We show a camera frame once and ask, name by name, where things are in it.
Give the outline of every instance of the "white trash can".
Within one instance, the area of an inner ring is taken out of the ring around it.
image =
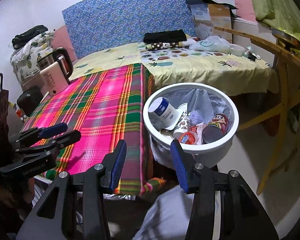
[[[215,166],[228,153],[232,145],[232,138],[238,128],[239,114],[236,106],[225,93],[221,92],[220,90],[214,87],[200,84],[200,83],[180,83],[180,84],[170,85],[158,90],[157,92],[152,94],[149,97],[149,99],[146,101],[143,109],[143,119],[145,122],[146,129],[150,134],[150,140],[152,138],[157,143],[157,145],[160,146],[161,149],[163,149],[159,152],[154,151],[153,149],[154,142],[152,140],[150,141],[151,148],[154,154],[154,159],[164,166],[173,168],[172,158],[169,150],[172,139],[163,136],[159,131],[157,131],[156,128],[154,128],[154,126],[151,123],[151,120],[149,119],[148,108],[156,98],[164,97],[169,92],[171,93],[172,91],[175,90],[184,91],[184,89],[205,90],[208,93],[213,94],[214,96],[224,100],[224,102],[227,105],[227,109],[230,110],[232,114],[232,122],[229,123],[228,133],[220,140],[217,140],[213,143],[202,144],[202,145],[181,144],[183,150],[187,153],[191,153],[197,162],[203,163],[204,165],[211,168]],[[183,101],[182,96],[180,96],[180,101],[178,102],[178,104],[181,105],[182,103],[185,102]]]

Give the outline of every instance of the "metal screw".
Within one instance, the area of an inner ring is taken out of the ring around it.
[[[98,163],[98,164],[94,165],[94,169],[97,170],[97,171],[102,170],[103,165],[101,163]]]
[[[203,167],[204,167],[204,165],[203,165],[202,163],[196,163],[196,164],[194,165],[194,167],[195,167],[197,170],[202,170]]]
[[[230,175],[231,175],[232,177],[238,177],[238,176],[239,176],[239,172],[237,172],[237,171],[235,171],[235,170],[232,170],[232,171],[230,171]]]
[[[68,173],[66,171],[60,172],[59,174],[60,178],[65,178],[66,176],[68,176]]]

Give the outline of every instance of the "kettle handle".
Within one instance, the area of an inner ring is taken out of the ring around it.
[[[65,57],[66,62],[69,66],[69,72],[66,74],[66,78],[69,78],[73,73],[73,65],[72,65],[71,59],[69,57],[68,51],[65,48],[57,48],[56,50],[53,51],[52,54],[56,61],[57,61],[57,57],[60,54],[62,54]]]

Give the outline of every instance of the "bed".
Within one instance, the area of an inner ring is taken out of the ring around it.
[[[267,90],[277,93],[279,89],[276,72],[262,59],[253,62],[245,57],[189,48],[148,51],[143,42],[80,59],[71,78],[135,63],[142,63],[153,74],[156,90],[179,82],[204,83],[228,96]]]
[[[37,179],[50,183],[62,171],[84,172],[124,139],[127,156],[115,193],[143,195],[157,190],[164,180],[152,176],[153,158],[141,115],[152,84],[153,76],[142,64],[129,64],[75,78],[58,95],[47,96],[23,130],[65,122],[68,131],[77,129],[82,138],[60,151],[56,168],[41,174],[48,180]]]

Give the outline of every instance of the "grey fabric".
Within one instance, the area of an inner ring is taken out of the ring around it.
[[[164,94],[169,103],[178,108],[183,103],[188,103],[188,113],[196,110],[203,121],[208,123],[215,114],[224,113],[229,119],[229,129],[233,125],[233,113],[225,101],[215,94],[201,89],[176,89]]]
[[[189,225],[194,194],[186,195],[176,186],[160,195],[148,210],[133,240],[184,240]],[[220,192],[216,192],[213,240],[220,233]]]

